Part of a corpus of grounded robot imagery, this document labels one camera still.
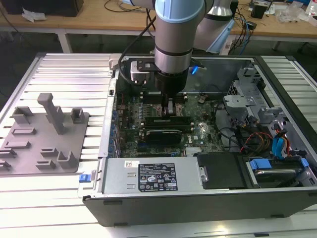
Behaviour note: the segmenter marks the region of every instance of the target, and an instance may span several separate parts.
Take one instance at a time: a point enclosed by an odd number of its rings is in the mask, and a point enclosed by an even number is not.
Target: blue latch
[[[258,158],[250,161],[252,170],[272,169],[272,166],[268,159]]]
[[[80,175],[79,182],[91,182],[91,175],[85,175],[85,174]]]
[[[301,158],[301,162],[305,168],[309,166],[308,161],[305,158]]]

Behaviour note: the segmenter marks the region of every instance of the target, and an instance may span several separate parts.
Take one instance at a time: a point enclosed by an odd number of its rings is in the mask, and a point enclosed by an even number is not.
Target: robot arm
[[[173,98],[186,85],[193,47],[219,52],[233,25],[231,0],[124,0],[155,9],[155,85]]]

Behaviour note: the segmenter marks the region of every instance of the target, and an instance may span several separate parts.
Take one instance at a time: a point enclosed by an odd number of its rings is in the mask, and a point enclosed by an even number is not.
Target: white paper
[[[37,21],[45,21],[47,20],[47,18],[45,17],[45,14],[44,13],[40,13],[40,12],[32,12],[32,11],[28,11],[28,10],[25,10],[23,9],[23,12],[22,13],[22,16],[31,21],[31,22],[34,22],[34,20],[37,20]]]
[[[124,161],[125,168],[138,168],[139,167],[139,160],[126,160]]]

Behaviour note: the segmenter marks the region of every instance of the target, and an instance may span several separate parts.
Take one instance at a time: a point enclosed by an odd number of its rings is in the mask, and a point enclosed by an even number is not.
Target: table leg
[[[57,35],[58,35],[60,45],[63,49],[63,52],[64,53],[73,53],[73,50],[71,48],[71,45],[70,45],[70,42],[68,39],[68,35],[64,32],[57,33]]]
[[[277,51],[277,48],[279,47],[280,44],[281,44],[281,41],[275,42],[275,44],[274,44],[272,50]]]
[[[226,42],[224,43],[219,55],[227,56],[229,54],[232,42],[236,39],[235,35],[229,35]]]

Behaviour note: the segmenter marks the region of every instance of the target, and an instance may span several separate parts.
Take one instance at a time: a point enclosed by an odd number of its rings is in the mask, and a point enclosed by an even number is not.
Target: blue tab
[[[301,162],[302,162],[304,167],[308,167],[309,166],[308,161],[305,158],[301,158]]]
[[[250,161],[252,170],[272,169],[272,166],[268,159],[258,158]]]
[[[79,182],[91,182],[91,175],[85,175],[85,174],[80,175]]]
[[[284,160],[282,156],[282,150],[284,147],[285,141],[282,137],[274,137],[273,144],[272,144],[272,152],[273,155],[277,156],[280,160]]]

